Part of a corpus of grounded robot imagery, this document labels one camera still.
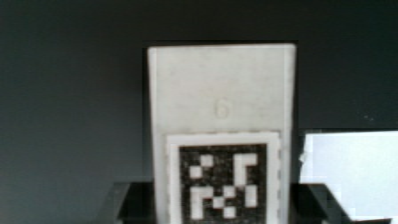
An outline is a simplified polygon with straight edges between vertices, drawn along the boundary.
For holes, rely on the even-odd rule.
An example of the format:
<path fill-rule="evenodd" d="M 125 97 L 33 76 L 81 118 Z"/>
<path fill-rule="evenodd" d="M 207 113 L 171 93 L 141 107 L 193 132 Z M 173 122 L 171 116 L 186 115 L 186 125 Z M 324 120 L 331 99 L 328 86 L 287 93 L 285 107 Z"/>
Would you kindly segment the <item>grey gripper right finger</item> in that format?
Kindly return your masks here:
<path fill-rule="evenodd" d="M 353 224 L 323 184 L 291 186 L 294 220 L 291 224 Z"/>

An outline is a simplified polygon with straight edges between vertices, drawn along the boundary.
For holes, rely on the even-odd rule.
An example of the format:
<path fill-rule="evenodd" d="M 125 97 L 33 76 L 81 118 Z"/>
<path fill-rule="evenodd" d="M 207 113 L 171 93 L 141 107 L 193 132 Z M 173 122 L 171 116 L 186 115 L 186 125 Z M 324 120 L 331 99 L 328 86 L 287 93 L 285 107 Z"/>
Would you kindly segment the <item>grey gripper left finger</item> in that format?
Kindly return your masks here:
<path fill-rule="evenodd" d="M 155 224 L 150 182 L 118 182 L 113 184 L 93 224 Z"/>

